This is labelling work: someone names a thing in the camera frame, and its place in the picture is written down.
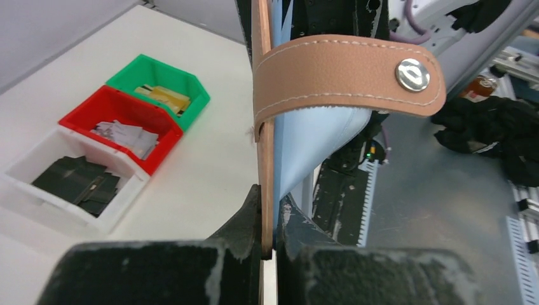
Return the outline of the black cards stack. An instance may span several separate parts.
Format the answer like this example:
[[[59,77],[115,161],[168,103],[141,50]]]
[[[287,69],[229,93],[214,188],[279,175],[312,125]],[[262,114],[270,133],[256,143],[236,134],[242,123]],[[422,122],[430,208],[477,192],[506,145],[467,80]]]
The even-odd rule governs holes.
[[[99,217],[118,193],[120,177],[85,156],[64,156],[32,181],[36,186]]]

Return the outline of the red plastic bin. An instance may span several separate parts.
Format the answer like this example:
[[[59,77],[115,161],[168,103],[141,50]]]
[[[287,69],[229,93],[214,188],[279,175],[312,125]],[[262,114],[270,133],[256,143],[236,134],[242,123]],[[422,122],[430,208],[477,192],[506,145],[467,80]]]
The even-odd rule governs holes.
[[[158,144],[142,160],[126,146],[115,144],[91,130],[102,121],[139,126],[158,135]],[[183,136],[183,131],[164,109],[110,86],[101,86],[86,100],[58,121],[59,125],[125,153],[152,176]]]

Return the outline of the silver cards stack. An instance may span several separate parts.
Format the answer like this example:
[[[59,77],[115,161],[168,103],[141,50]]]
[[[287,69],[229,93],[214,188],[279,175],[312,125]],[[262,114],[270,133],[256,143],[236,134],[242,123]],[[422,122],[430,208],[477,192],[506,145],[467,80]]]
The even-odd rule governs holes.
[[[157,133],[151,133],[140,126],[126,125],[118,120],[102,121],[90,131],[127,148],[142,160],[146,160],[159,144]]]

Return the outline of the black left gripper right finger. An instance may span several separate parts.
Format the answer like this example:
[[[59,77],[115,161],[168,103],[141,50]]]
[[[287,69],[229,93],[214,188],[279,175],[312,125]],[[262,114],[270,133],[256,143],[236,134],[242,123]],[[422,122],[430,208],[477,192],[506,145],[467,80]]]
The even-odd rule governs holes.
[[[279,304],[479,304],[470,266],[454,252],[360,248],[333,240],[291,196],[276,229]]]

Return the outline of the white plastic bin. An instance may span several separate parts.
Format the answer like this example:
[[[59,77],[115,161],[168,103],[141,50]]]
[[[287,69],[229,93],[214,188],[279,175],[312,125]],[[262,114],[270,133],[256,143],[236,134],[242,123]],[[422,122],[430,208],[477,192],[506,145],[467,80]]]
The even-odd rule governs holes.
[[[33,186],[54,161],[81,157],[119,177],[118,193],[99,217]],[[63,126],[1,169],[1,205],[64,234],[105,236],[122,219],[150,176],[127,154]]]

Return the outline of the black cloth pile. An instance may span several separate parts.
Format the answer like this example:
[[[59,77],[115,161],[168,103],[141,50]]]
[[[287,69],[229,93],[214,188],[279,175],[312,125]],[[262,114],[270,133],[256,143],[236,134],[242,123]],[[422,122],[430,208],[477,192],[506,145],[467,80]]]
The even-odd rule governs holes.
[[[513,184],[538,187],[538,111],[510,98],[455,98],[431,117],[438,143],[462,154],[498,159]]]

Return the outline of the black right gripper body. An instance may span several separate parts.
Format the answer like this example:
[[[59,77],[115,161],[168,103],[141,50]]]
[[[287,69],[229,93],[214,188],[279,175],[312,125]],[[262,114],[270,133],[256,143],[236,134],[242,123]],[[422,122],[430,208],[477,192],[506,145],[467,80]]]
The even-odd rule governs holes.
[[[389,40],[388,24],[387,1],[294,1],[291,38],[338,34]]]

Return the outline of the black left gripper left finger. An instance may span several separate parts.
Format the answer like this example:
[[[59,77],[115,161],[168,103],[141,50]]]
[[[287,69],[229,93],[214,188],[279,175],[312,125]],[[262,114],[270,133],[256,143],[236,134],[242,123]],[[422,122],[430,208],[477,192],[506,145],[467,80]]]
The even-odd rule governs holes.
[[[205,240],[73,246],[39,304],[260,304],[261,188]]]

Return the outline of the green plastic bin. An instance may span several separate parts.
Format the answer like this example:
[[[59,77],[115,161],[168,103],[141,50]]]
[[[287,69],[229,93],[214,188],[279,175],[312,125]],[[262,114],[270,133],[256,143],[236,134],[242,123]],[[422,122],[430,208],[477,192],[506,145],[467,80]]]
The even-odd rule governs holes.
[[[109,78],[106,85],[162,108],[184,132],[189,130],[210,101],[210,95],[195,75],[144,54],[135,57]],[[142,85],[162,86],[189,97],[191,103],[182,114],[175,114],[163,102],[137,93],[135,89]]]

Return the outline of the gold cards stack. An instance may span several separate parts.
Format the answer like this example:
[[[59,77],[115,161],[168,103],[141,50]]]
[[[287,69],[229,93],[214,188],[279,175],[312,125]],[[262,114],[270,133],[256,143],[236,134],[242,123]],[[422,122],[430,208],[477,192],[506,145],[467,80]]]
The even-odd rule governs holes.
[[[176,116],[182,116],[191,104],[191,99],[183,94],[162,86],[142,85],[136,87],[135,93],[149,97],[166,105]]]

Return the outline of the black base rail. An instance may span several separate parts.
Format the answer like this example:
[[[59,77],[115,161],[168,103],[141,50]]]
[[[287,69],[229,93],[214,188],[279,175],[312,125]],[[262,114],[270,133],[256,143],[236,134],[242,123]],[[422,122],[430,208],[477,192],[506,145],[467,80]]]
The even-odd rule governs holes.
[[[364,216],[369,173],[358,168],[337,170],[322,163],[313,195],[313,221],[333,240],[357,246]]]

